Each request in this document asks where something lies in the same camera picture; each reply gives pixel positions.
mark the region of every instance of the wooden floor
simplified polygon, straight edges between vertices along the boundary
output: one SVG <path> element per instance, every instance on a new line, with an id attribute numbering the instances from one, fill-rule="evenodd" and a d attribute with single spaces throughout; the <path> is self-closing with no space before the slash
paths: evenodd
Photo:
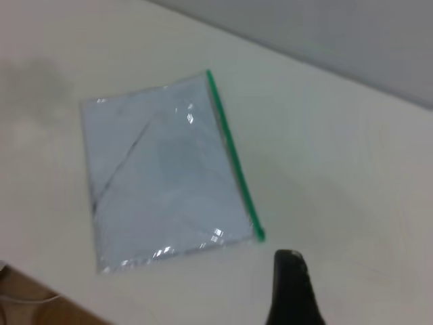
<path id="1" fill-rule="evenodd" d="M 0 295 L 19 300 L 41 300 L 57 293 L 20 272 L 6 267 L 0 271 Z M 81 307 L 60 297 L 44 304 L 18 304 L 0 301 L 0 325 L 105 325 L 109 324 Z"/>

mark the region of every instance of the green zipper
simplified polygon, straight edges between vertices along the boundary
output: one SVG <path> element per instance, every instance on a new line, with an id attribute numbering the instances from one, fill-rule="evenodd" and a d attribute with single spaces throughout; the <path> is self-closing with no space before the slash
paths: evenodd
<path id="1" fill-rule="evenodd" d="M 218 89 L 217 86 L 215 85 L 214 77 L 210 70 L 206 71 L 206 76 L 208 77 L 209 87 L 210 87 L 210 91 L 212 92 L 213 100 L 216 107 L 216 112 L 218 113 L 220 119 L 221 129 L 223 130 L 225 139 L 227 140 L 227 148 L 229 150 L 231 161 L 235 169 L 235 174 L 240 185 L 240 190 L 242 196 L 244 197 L 246 208 L 251 217 L 254 233 L 256 234 L 257 240 L 259 242 L 264 242 L 265 231 L 263 230 L 262 225 L 260 224 L 260 220 L 258 219 L 256 209 L 254 208 L 254 203 L 251 199 L 250 191 L 248 190 L 248 186 L 245 181 L 244 173 L 242 172 L 242 166 L 239 157 L 237 156 L 235 143 L 233 142 L 233 138 L 231 136 L 229 123 L 227 122 L 227 118 L 225 117 L 223 104 L 221 103 L 221 99 L 218 94 Z"/>

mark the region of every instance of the gray wall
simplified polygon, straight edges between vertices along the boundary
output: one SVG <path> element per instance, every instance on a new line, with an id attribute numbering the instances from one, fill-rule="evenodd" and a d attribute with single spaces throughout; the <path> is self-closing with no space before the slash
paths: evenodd
<path id="1" fill-rule="evenodd" d="M 433 108 L 432 0 L 152 0 Z"/>

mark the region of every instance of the table surface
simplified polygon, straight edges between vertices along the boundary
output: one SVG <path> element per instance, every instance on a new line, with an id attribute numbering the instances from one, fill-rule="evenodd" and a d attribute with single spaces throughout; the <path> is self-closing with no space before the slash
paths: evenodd
<path id="1" fill-rule="evenodd" d="M 98 275 L 78 101 L 207 68 L 267 241 Z M 139 0 L 3 0 L 0 107 L 0 259 L 102 317 L 263 324 L 295 248 L 329 324 L 431 324 L 431 112 Z"/>

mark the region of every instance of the black object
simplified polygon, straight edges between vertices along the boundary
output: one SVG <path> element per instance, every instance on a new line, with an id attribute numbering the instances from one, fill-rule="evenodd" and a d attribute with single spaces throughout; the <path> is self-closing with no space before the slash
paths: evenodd
<path id="1" fill-rule="evenodd" d="M 272 306 L 266 324 L 325 325 L 305 260 L 297 251 L 275 252 Z"/>

